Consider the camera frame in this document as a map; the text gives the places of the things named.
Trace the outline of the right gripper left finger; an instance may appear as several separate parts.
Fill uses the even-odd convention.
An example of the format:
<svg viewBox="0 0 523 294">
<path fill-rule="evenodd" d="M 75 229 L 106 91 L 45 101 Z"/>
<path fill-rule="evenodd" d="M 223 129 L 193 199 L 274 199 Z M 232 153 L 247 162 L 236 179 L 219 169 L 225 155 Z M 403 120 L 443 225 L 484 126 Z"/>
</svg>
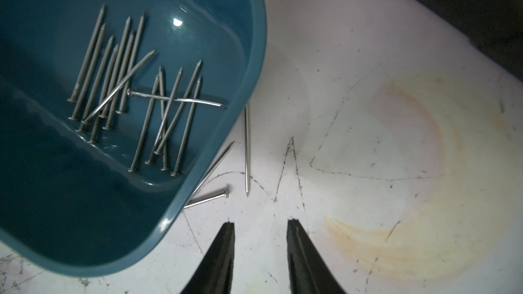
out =
<svg viewBox="0 0 523 294">
<path fill-rule="evenodd" d="M 181 293 L 230 293 L 234 271 L 234 223 L 224 223 Z"/>
</svg>

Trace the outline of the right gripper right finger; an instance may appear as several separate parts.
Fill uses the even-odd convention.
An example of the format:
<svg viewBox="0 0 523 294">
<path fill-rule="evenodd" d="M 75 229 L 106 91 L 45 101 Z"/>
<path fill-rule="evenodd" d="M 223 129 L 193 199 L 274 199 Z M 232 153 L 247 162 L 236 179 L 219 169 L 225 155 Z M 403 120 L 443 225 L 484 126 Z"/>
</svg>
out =
<svg viewBox="0 0 523 294">
<path fill-rule="evenodd" d="M 297 219 L 287 223 L 287 261 L 292 293 L 345 293 Z"/>
</svg>

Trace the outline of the bent steel nail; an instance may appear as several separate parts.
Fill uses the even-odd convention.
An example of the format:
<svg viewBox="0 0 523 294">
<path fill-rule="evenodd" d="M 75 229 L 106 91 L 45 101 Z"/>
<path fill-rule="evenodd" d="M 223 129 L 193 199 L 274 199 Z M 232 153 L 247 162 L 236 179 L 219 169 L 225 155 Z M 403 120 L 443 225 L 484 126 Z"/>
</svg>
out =
<svg viewBox="0 0 523 294">
<path fill-rule="evenodd" d="M 156 100 L 162 100 L 162 101 L 169 101 L 170 100 L 169 97 L 165 97 L 165 96 L 161 96 L 161 95 L 148 94 L 148 93 L 140 93 L 140 92 L 134 91 L 133 89 L 127 90 L 127 96 L 128 97 L 144 97 L 144 98 L 156 99 Z M 202 99 L 173 98 L 172 100 L 175 101 L 175 102 L 180 102 L 180 103 L 182 103 L 182 102 L 183 103 L 199 103 L 199 104 L 204 104 L 204 105 L 207 105 L 207 106 L 213 106 L 213 107 L 218 107 L 218 108 L 225 108 L 226 107 L 226 105 L 224 103 L 211 102 L 211 101 L 202 100 Z"/>
</svg>

